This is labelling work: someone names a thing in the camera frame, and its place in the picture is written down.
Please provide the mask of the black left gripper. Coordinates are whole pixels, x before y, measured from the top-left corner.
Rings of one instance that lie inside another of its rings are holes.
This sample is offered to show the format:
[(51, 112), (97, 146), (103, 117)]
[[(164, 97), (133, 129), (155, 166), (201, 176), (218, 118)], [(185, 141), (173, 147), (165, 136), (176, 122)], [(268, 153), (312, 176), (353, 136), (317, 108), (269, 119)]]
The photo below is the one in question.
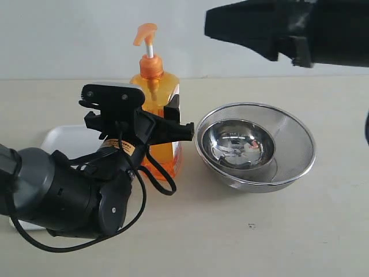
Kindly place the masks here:
[(141, 162), (154, 143), (191, 141), (194, 123), (181, 125), (180, 96), (174, 94), (163, 108), (164, 118), (135, 108), (126, 113), (101, 110), (97, 115), (90, 111), (84, 117), (88, 129), (100, 132), (102, 145), (95, 154), (89, 154), (85, 162), (97, 162), (122, 151), (131, 161)]

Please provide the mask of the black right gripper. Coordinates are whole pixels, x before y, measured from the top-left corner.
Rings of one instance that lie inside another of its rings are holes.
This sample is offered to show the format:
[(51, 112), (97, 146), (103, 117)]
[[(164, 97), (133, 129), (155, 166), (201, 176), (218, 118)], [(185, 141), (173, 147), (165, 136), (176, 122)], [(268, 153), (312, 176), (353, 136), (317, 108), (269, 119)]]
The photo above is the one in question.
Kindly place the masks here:
[(368, 1), (241, 1), (207, 10), (204, 35), (269, 61), (277, 61), (280, 52), (303, 68), (366, 68)]

